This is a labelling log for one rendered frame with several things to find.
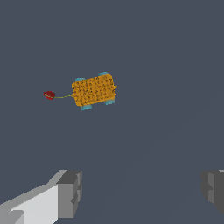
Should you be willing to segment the orange pull toy with wheels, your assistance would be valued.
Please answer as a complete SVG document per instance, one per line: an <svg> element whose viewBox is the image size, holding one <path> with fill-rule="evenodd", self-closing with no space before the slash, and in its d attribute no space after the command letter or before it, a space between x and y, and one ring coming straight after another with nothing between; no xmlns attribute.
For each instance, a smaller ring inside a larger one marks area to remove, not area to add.
<svg viewBox="0 0 224 224"><path fill-rule="evenodd" d="M115 103L116 85L112 75L107 72L88 79L76 78L72 90L70 97L74 98L75 104L81 110L91 109L96 103L103 102L105 105Z"/></svg>

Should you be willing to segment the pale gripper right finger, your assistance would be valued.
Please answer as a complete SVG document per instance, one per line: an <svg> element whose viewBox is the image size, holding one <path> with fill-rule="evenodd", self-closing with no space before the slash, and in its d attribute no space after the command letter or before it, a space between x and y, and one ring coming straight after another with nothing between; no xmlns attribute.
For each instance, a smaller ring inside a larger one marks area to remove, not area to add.
<svg viewBox="0 0 224 224"><path fill-rule="evenodd" d="M203 196L224 214L224 170L202 171L200 178Z"/></svg>

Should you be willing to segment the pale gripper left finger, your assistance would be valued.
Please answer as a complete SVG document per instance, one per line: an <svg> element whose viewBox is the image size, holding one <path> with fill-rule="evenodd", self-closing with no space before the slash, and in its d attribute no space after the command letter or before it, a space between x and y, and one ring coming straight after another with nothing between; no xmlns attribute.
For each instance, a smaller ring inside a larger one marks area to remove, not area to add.
<svg viewBox="0 0 224 224"><path fill-rule="evenodd" d="M45 185L0 205L0 224L54 224L73 218L82 195L82 171L59 170Z"/></svg>

